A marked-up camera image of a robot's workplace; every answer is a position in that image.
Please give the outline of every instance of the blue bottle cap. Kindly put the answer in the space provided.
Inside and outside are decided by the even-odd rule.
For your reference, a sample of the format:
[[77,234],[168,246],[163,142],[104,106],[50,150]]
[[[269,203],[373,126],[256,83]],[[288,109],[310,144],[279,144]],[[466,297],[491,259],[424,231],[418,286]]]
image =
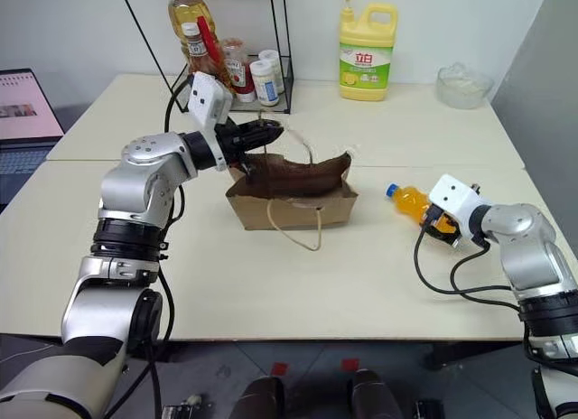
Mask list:
[[399,189],[399,186],[397,184],[391,184],[386,191],[386,195],[391,198],[392,196],[394,196],[394,192]]

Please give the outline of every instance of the white table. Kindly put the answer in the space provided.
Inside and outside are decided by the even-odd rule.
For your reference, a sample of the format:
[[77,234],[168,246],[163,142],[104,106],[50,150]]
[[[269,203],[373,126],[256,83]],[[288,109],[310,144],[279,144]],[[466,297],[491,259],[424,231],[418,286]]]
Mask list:
[[[163,131],[169,91],[158,76],[121,75],[49,154],[49,160],[117,160],[138,136]],[[255,113],[233,113],[243,123]],[[392,85],[383,102],[339,97],[332,82],[297,80],[291,115],[268,115],[300,132],[316,160],[350,150],[358,166],[486,165],[523,168],[491,106],[457,110],[440,103],[431,85]],[[177,107],[175,132],[194,130]],[[303,147],[289,134],[271,151],[305,160]]]
[[[115,164],[47,162],[0,216],[0,332],[60,334],[61,314],[97,225],[100,180]],[[170,231],[171,257],[163,262],[176,301],[172,338],[520,339],[522,326],[511,310],[432,293],[415,275],[418,228],[395,211],[384,191],[390,182],[430,189],[444,172],[479,183],[490,200],[536,204],[552,219],[520,169],[354,167],[350,184],[360,196],[350,224],[324,230],[322,250],[312,253],[275,231],[245,231],[224,197],[228,174],[203,172],[184,185],[187,210]],[[314,240],[313,231],[297,234]],[[453,250],[428,238],[422,268],[434,284],[448,286],[451,266],[475,250],[466,243]],[[464,287],[503,283],[497,249],[463,267],[459,278]],[[503,292],[490,296],[512,300]]]

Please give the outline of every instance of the gray floor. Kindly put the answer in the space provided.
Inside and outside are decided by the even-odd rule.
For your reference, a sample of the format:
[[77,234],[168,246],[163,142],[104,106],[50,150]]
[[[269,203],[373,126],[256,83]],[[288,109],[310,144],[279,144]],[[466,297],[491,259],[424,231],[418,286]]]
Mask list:
[[[15,337],[0,337],[0,386],[31,361],[50,350],[2,362],[14,353],[44,344]],[[357,359],[362,368],[374,369],[386,380],[402,406],[414,397],[443,400],[446,417],[515,419],[536,418],[530,370],[533,365],[520,347],[495,351],[432,372],[419,365],[429,350],[426,344],[401,342],[225,342],[183,344],[170,363],[159,365],[163,403],[179,404],[192,394],[204,399],[198,418],[227,418],[246,385],[269,374],[275,363],[287,365],[281,379],[287,392],[290,418],[348,418],[345,385],[350,372],[343,360]],[[116,396],[142,369],[140,360],[129,362]],[[153,417],[150,379],[119,411],[125,419]]]

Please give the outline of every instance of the laptop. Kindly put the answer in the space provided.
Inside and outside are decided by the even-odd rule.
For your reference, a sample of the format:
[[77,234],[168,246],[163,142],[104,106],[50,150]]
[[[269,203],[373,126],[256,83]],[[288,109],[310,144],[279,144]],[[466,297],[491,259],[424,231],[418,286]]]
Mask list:
[[33,71],[0,70],[0,211],[63,136]]

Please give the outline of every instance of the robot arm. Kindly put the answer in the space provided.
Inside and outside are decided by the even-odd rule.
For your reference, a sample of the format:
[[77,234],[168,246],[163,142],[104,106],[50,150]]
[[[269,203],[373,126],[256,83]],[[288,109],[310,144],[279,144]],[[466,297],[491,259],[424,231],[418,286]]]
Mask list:
[[485,239],[499,244],[519,318],[529,330],[530,353],[544,365],[533,374],[538,413],[545,419],[578,417],[578,287],[555,245],[554,228],[532,205],[494,205],[476,190],[444,175],[429,197],[466,238],[480,246]]
[[102,417],[126,356],[159,334],[162,296],[149,285],[167,248],[175,190],[200,170],[242,164],[246,151],[283,132],[272,120],[233,123],[232,97],[211,76],[197,73],[191,93],[200,131],[136,139],[105,176],[97,231],[62,319],[63,347],[0,392],[0,417]]

